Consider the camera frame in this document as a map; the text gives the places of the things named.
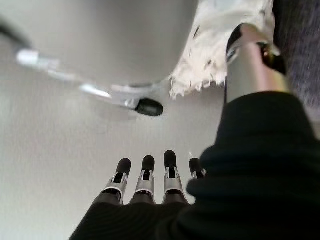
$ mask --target black fingertip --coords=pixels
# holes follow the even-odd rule
[[[131,161],[128,158],[124,158],[118,163],[118,167],[116,168],[116,172],[118,173],[126,173],[129,176],[131,170]]]
[[[168,150],[164,153],[164,167],[170,169],[177,167],[177,157],[174,151]]]
[[[203,169],[200,165],[200,160],[198,158],[192,158],[189,161],[190,172],[193,174],[194,172],[201,172]]]
[[[142,170],[154,171],[155,170],[155,159],[153,156],[145,156],[142,161]]]

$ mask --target torn white cloth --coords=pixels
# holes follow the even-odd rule
[[[273,5],[273,0],[200,0],[183,55],[169,78],[170,96],[225,82],[228,40],[241,23],[256,25],[273,41]]]

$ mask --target robotic finger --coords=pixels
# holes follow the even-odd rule
[[[122,159],[116,168],[115,174],[92,204],[110,203],[123,205],[130,170],[131,161],[128,158]]]

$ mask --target gray carpet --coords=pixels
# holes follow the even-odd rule
[[[320,0],[274,0],[274,41],[310,118],[320,122]]]

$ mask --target black rubber cap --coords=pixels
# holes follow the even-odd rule
[[[189,162],[190,172],[193,174],[194,172],[201,172],[203,168],[200,165],[200,160],[198,158],[192,158]]]
[[[139,114],[157,117],[164,112],[164,107],[157,101],[144,98],[141,99],[135,111]]]
[[[130,170],[131,170],[131,161],[128,158],[122,159],[118,163],[118,167],[116,168],[116,172],[126,173],[127,176],[129,176]]]
[[[173,169],[177,167],[177,157],[174,151],[168,150],[164,153],[164,168]]]
[[[154,171],[155,170],[155,159],[153,156],[145,156],[142,161],[142,169],[145,171]]]
[[[227,53],[229,52],[231,46],[242,37],[241,26],[243,24],[245,24],[245,23],[242,23],[239,26],[237,26],[235,28],[235,30],[233,31],[233,33],[231,34],[231,36],[229,38],[229,41],[228,41],[228,44],[227,44],[227,47],[226,47],[226,52]]]

